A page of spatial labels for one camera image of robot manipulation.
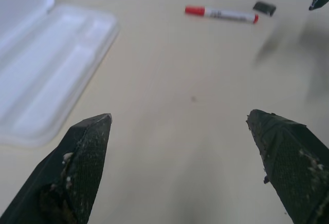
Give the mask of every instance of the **red marker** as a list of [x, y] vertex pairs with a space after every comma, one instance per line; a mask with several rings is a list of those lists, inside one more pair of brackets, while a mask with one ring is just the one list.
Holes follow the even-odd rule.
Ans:
[[198, 16], [225, 18], [229, 20], [246, 21], [251, 23], [257, 23], [258, 15], [254, 13], [235, 12], [235, 11], [221, 11], [210, 7], [191, 7], [185, 8], [185, 13], [194, 14]]

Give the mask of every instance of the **white plastic tray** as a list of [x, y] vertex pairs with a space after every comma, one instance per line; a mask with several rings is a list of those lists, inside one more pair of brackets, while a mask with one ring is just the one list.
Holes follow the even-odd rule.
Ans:
[[0, 143], [33, 147], [58, 133], [118, 26], [111, 14], [69, 5], [22, 21], [15, 37], [0, 33]]

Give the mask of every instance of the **plastic container lid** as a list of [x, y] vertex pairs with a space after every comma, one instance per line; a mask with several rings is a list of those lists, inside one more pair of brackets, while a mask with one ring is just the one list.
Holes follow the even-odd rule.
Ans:
[[118, 34], [109, 13], [53, 5], [0, 0], [2, 144], [49, 142]]

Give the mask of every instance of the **table surface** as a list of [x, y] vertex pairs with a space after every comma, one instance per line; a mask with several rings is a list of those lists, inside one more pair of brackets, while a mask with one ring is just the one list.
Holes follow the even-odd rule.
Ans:
[[0, 212], [71, 125], [112, 113], [89, 223], [292, 223], [245, 120], [276, 113], [329, 145], [329, 10], [263, 0], [277, 11], [256, 25], [184, 15], [187, 4], [249, 12], [256, 1], [57, 0], [110, 11], [121, 31], [48, 145], [1, 146]]

